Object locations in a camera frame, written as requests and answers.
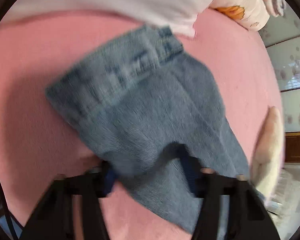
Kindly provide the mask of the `pink folded quilt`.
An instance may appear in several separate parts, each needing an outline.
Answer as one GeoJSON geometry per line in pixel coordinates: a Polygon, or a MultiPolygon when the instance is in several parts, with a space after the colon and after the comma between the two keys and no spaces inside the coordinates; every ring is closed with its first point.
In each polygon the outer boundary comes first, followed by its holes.
{"type": "Polygon", "coordinates": [[[263,0],[213,0],[210,8],[250,31],[259,31],[270,18],[263,0]]]}

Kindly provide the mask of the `blue denim jacket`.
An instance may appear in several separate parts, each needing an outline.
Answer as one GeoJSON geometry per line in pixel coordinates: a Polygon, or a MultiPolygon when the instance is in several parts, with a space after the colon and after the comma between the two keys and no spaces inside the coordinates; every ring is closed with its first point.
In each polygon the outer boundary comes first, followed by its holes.
{"type": "Polygon", "coordinates": [[[109,41],[46,97],[137,202],[187,232],[201,201],[189,190],[178,145],[221,175],[249,174],[212,73],[168,27],[145,25],[109,41]]]}

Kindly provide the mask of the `pink bed blanket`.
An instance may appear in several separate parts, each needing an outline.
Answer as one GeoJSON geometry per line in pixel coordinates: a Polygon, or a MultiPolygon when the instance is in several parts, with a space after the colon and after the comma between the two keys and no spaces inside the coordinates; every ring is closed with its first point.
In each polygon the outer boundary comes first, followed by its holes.
{"type": "MultiPolygon", "coordinates": [[[[60,174],[95,166],[97,157],[53,109],[46,88],[110,39],[140,28],[125,17],[71,11],[0,25],[0,183],[21,235],[38,200],[60,174]]],[[[211,70],[226,118],[252,163],[265,131],[282,146],[283,111],[273,66],[257,32],[207,9],[186,52],[211,70]]]]}

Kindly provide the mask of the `floral sliding wardrobe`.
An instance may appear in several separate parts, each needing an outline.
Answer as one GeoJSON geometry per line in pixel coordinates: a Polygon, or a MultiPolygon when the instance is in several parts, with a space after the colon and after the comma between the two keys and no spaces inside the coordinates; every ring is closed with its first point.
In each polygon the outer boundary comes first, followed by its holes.
{"type": "Polygon", "coordinates": [[[259,31],[281,92],[285,131],[300,132],[300,18],[291,7],[259,31]]]}

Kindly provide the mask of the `white folded fleece garment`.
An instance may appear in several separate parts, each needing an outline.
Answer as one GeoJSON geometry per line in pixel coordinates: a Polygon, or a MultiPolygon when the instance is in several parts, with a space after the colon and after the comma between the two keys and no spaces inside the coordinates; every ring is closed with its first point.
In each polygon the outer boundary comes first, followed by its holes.
{"type": "Polygon", "coordinates": [[[250,181],[255,189],[264,196],[264,202],[271,199],[284,161],[284,127],[279,109],[268,109],[253,154],[250,181]]]}

